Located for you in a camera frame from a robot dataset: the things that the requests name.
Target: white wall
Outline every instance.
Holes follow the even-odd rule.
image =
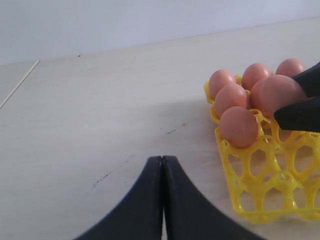
[[[320,0],[0,0],[0,64],[318,16]]]

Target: table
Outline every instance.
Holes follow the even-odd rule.
[[[254,62],[275,70],[295,57],[310,67],[319,33],[311,18],[42,60],[0,109],[0,239],[76,237],[156,155],[177,156],[215,206],[266,239],[316,239],[318,222],[251,225],[235,215],[203,84]]]

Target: egg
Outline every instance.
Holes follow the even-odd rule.
[[[242,76],[242,87],[251,90],[253,86],[271,76],[270,68],[263,63],[254,63],[247,67]]]
[[[293,77],[306,70],[305,65],[296,58],[288,58],[284,60],[275,71],[275,74]]]
[[[216,99],[218,92],[228,84],[236,84],[236,76],[226,69],[220,69],[215,71],[209,80],[208,88],[210,96],[213,100]]]
[[[248,109],[233,106],[222,114],[220,135],[232,146],[246,149],[256,142],[258,134],[258,121]]]
[[[265,116],[266,118],[270,118],[271,116],[268,115],[268,113],[266,112],[264,105],[261,103],[261,94],[260,94],[260,90],[261,90],[261,86],[263,84],[264,81],[266,81],[268,78],[258,81],[253,88],[251,89],[250,95],[249,95],[249,102],[250,102],[250,106],[253,109],[258,109],[261,111],[262,115]]]
[[[263,81],[259,94],[264,111],[271,117],[276,110],[307,99],[306,93],[296,81],[277,74]]]
[[[231,83],[224,86],[215,97],[215,113],[218,118],[229,108],[234,106],[248,107],[248,95],[246,90],[236,84]]]

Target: yellow egg tray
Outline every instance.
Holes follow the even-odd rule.
[[[237,75],[238,84],[242,77]],[[210,116],[219,124],[215,102],[204,85]],[[259,122],[255,144],[238,149],[215,129],[233,209],[254,224],[270,223],[283,215],[320,220],[320,134],[283,131],[274,119],[250,109]]]

